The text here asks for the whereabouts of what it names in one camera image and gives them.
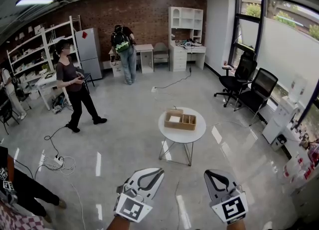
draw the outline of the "black shoe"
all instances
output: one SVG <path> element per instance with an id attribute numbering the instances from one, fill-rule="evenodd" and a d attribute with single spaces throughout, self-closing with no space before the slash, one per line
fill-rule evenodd
<path id="1" fill-rule="evenodd" d="M 79 132 L 80 131 L 79 128 L 71 126 L 70 123 L 66 124 L 65 126 L 67 128 L 69 128 L 69 129 L 71 129 L 73 132 Z"/>
<path id="2" fill-rule="evenodd" d="M 106 121 L 108 121 L 106 118 L 97 118 L 95 120 L 93 120 L 93 124 L 103 124 L 105 123 Z"/>

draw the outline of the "man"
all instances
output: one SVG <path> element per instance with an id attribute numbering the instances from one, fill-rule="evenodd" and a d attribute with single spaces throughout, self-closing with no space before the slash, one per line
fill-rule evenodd
<path id="1" fill-rule="evenodd" d="M 9 71 L 5 68 L 0 68 L 0 74 L 2 82 L 5 85 L 6 94 L 8 95 L 10 101 L 12 102 L 16 110 L 20 113 L 18 118 L 20 118 L 21 120 L 24 119 L 26 116 L 26 112 L 22 107 L 18 97 L 16 97 L 14 85 L 12 84 L 12 77 Z"/>
<path id="2" fill-rule="evenodd" d="M 136 50 L 133 32 L 126 26 L 116 25 L 111 35 L 112 50 L 116 58 L 120 55 L 125 81 L 131 85 L 136 75 Z"/>
<path id="3" fill-rule="evenodd" d="M 13 191 L 3 187 L 3 182 L 12 183 Z M 32 180 L 24 173 L 14 168 L 14 159 L 8 154 L 8 149 L 0 146 L 0 191 L 8 197 L 8 202 L 14 204 L 13 196 L 17 197 L 16 203 L 37 216 L 42 216 L 51 223 L 51 217 L 44 207 L 35 200 L 39 198 L 47 203 L 54 204 L 63 209 L 65 202 L 47 190 L 45 187 Z"/>

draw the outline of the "white sneaker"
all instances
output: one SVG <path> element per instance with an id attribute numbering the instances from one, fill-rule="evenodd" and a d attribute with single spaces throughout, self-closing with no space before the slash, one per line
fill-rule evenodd
<path id="1" fill-rule="evenodd" d="M 22 115 L 21 115 L 21 120 L 23 120 L 23 119 L 25 118 L 25 116 L 26 116 L 26 113 L 25 113 L 25 114 L 22 114 Z"/>
<path id="2" fill-rule="evenodd" d="M 267 222 L 263 228 L 263 230 L 269 230 L 269 229 L 273 229 L 273 223 L 271 221 Z"/>

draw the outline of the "woman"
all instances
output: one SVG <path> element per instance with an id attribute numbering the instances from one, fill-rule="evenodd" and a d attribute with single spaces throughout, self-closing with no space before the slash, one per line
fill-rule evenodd
<path id="1" fill-rule="evenodd" d="M 56 66 L 56 80 L 58 88 L 66 88 L 69 95 L 70 102 L 73 107 L 73 114 L 71 121 L 66 125 L 74 132 L 79 132 L 78 123 L 82 114 L 81 101 L 84 103 L 89 114 L 91 114 L 93 123 L 100 124 L 107 121 L 106 118 L 98 116 L 92 99 L 83 85 L 83 70 L 75 68 L 70 61 L 68 55 L 70 54 L 70 44 L 66 40 L 60 40 L 55 46 L 56 52 L 53 54 L 53 59 L 58 60 Z"/>

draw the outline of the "jeans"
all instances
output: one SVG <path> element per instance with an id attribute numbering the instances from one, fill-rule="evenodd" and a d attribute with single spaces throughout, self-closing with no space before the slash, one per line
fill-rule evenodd
<path id="1" fill-rule="evenodd" d="M 132 84 L 136 76 L 136 50 L 134 46 L 130 46 L 127 50 L 119 53 L 124 76 L 127 84 Z"/>
<path id="2" fill-rule="evenodd" d="M 89 114 L 92 116 L 93 120 L 100 118 L 96 112 L 92 99 L 84 85 L 82 85 L 82 88 L 79 91 L 68 91 L 68 95 L 74 110 L 71 116 L 70 126 L 78 126 L 80 116 L 82 114 L 82 102 L 84 103 L 84 106 L 88 110 Z"/>
<path id="3" fill-rule="evenodd" d="M 25 115 L 26 112 L 24 110 L 24 108 L 22 107 L 18 97 L 16 97 L 15 91 L 13 91 L 11 94 L 8 95 L 10 101 L 12 102 L 12 104 L 14 105 L 14 107 L 16 108 L 16 110 L 21 114 L 21 115 Z"/>

